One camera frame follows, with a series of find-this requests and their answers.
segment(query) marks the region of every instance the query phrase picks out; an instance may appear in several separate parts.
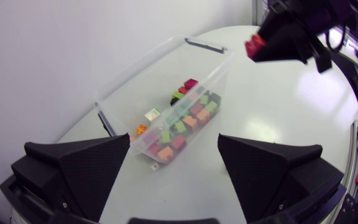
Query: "lego brick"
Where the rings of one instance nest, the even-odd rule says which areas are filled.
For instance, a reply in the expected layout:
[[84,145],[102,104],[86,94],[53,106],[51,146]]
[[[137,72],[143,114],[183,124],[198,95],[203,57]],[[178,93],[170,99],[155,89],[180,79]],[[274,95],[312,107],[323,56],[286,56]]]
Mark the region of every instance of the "lego brick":
[[156,117],[160,116],[160,112],[157,109],[152,109],[144,115],[150,122]]
[[189,112],[191,115],[196,116],[198,112],[200,112],[203,109],[203,106],[199,103],[196,103],[193,107],[190,108]]
[[255,54],[266,46],[266,42],[259,34],[254,34],[251,36],[250,41],[246,41],[244,45],[246,47],[248,57],[253,59]]
[[205,106],[205,109],[208,110],[208,112],[210,114],[214,113],[218,108],[218,105],[213,102],[213,101],[210,101],[206,106]]
[[172,148],[176,149],[177,151],[182,151],[186,147],[186,139],[178,134],[171,142]]
[[221,105],[221,100],[222,100],[222,98],[216,93],[211,93],[209,95],[209,101],[215,102],[218,106]]
[[171,141],[171,134],[169,131],[163,131],[160,136],[160,143],[169,143]]
[[184,133],[185,131],[187,131],[186,126],[185,126],[185,124],[183,124],[182,121],[175,123],[175,129],[176,129],[177,133]]
[[199,96],[199,94],[197,92],[187,94],[187,97],[191,101],[197,100],[198,96]]
[[144,131],[146,131],[147,126],[144,124],[140,124],[136,129],[135,129],[135,133],[138,135],[141,135]]
[[170,104],[173,106],[179,99],[178,98],[172,98]]
[[193,86],[197,85],[198,81],[197,80],[194,80],[194,79],[189,79],[187,81],[185,81],[185,88],[186,89],[191,89]]
[[169,161],[173,159],[173,150],[167,146],[157,153],[158,157],[163,161]]
[[188,89],[186,89],[184,86],[179,87],[178,89],[179,93],[186,94]]
[[200,97],[200,100],[198,101],[201,105],[207,105],[208,104],[208,95],[203,95]]
[[185,124],[187,124],[187,125],[191,128],[192,131],[196,131],[196,130],[197,130],[197,127],[198,127],[198,125],[197,125],[197,120],[194,119],[194,118],[192,118],[190,115],[185,116],[185,117],[182,119],[182,121],[183,121]]
[[183,93],[179,93],[178,91],[172,94],[172,98],[177,98],[180,100],[182,97],[183,97]]
[[209,121],[209,111],[202,109],[196,116],[201,125],[205,125]]
[[157,153],[161,151],[161,148],[158,145],[153,144],[147,149],[147,151],[153,155],[157,155]]

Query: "plastic bin handle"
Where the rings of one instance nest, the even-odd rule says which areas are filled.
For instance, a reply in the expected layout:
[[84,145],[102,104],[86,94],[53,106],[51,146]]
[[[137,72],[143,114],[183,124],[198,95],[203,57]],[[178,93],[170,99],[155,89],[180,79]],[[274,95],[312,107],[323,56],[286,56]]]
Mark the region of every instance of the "plastic bin handle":
[[199,44],[199,43],[192,42],[188,38],[185,38],[185,41],[187,42],[187,44],[194,45],[194,46],[197,46],[197,47],[202,47],[202,48],[207,49],[207,50],[212,50],[212,51],[215,51],[215,52],[220,53],[220,54],[224,54],[225,48],[223,48],[223,47],[222,47],[222,49],[217,49],[217,48],[208,46],[206,44]]

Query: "white wall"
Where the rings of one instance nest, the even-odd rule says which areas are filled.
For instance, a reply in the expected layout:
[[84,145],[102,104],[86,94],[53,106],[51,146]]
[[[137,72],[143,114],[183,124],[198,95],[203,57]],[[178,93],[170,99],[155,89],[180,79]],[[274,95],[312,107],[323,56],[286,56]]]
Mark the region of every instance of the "white wall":
[[[0,0],[0,183],[26,141],[57,141],[152,47],[250,23],[251,0]],[[10,216],[0,191],[0,220]]]

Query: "transparent plastic bin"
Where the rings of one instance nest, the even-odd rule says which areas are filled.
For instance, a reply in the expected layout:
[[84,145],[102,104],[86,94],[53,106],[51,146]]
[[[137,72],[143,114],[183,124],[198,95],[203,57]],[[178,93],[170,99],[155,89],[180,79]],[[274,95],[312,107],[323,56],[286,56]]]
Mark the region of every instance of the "transparent plastic bin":
[[[111,134],[132,136],[130,153],[169,163],[219,112],[234,55],[220,45],[173,37],[98,91],[96,108]],[[198,84],[171,106],[172,94],[191,78]],[[149,121],[145,114],[154,108],[160,115]],[[147,129],[137,135],[140,124]]]

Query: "white round table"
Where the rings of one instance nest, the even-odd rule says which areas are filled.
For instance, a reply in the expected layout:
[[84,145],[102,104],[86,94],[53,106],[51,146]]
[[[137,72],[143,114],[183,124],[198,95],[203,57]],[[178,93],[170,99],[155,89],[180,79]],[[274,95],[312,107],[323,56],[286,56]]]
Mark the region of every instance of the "white round table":
[[[218,133],[294,146],[320,144],[322,158],[345,171],[351,124],[358,120],[350,84],[335,64],[319,74],[313,59],[306,66],[299,61],[254,63],[244,41],[257,29],[225,27],[199,36],[237,52],[221,112],[167,166],[153,171],[147,156],[127,155],[101,223],[126,223],[131,217],[245,223],[218,151]],[[80,126],[82,131],[71,131],[62,141],[74,140],[73,133],[83,139],[84,132],[95,137],[89,125]]]

